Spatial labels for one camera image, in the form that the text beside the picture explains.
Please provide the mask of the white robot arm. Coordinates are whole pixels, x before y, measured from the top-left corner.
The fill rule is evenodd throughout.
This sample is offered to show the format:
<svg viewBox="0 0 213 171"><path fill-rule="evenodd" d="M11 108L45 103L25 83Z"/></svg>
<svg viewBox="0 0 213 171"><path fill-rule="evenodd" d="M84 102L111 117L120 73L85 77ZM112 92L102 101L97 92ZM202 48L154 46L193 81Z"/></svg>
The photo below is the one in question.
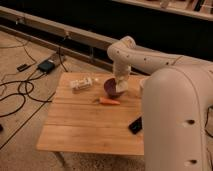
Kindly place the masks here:
<svg viewBox="0 0 213 171"><path fill-rule="evenodd" d="M130 36L111 44L107 54L118 92L128 89L132 68L149 75L140 82L145 171L213 171L205 132L213 62L139 50Z"/></svg>

